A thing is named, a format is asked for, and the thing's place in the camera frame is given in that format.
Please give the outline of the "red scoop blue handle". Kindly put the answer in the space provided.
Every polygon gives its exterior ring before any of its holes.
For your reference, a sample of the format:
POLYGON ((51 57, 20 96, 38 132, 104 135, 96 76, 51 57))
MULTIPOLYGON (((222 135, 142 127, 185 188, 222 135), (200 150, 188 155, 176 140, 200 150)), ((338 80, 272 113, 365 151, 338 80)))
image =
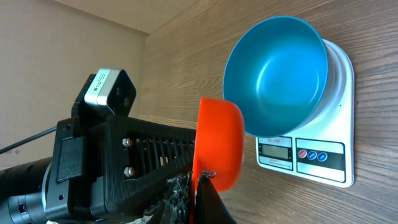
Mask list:
POLYGON ((234 103, 201 98, 192 167, 190 223, 195 223, 198 178, 204 170, 216 172, 211 182, 218 194, 236 185, 243 168, 244 135, 243 115, 234 103))

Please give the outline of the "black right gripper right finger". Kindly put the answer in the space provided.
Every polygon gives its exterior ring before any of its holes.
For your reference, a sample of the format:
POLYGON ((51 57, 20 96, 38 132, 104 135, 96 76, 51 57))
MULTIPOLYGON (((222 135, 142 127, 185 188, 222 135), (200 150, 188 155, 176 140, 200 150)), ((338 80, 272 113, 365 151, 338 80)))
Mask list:
POLYGON ((212 184, 216 172, 204 170, 198 178, 195 204, 196 224, 237 224, 212 184))

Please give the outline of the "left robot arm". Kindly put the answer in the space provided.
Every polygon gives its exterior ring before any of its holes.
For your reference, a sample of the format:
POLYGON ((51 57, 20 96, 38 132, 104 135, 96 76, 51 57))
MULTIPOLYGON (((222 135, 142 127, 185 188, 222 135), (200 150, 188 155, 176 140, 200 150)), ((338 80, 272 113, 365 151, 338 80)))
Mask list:
POLYGON ((1 171, 1 222, 137 220, 192 168, 195 135, 120 115, 62 120, 52 157, 1 171))

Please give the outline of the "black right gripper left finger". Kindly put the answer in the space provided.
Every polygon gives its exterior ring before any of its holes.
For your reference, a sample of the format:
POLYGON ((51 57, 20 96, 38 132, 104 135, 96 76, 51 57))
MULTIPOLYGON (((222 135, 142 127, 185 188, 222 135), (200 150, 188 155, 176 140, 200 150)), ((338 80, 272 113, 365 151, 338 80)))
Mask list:
POLYGON ((151 210, 150 224, 188 224, 192 202, 192 171, 166 180, 166 191, 151 210))

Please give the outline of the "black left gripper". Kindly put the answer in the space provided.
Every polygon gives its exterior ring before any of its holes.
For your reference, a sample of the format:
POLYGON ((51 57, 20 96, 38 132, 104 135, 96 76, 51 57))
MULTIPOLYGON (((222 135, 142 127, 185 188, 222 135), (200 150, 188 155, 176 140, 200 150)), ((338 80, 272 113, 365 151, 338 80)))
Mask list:
MULTIPOLYGON (((57 123, 45 214, 54 222, 106 222, 94 215, 103 197, 93 184, 102 176, 98 148, 105 120, 79 116, 57 123)), ((112 215, 140 215, 166 181, 192 168, 196 131, 112 116, 105 124, 104 206, 112 215)))

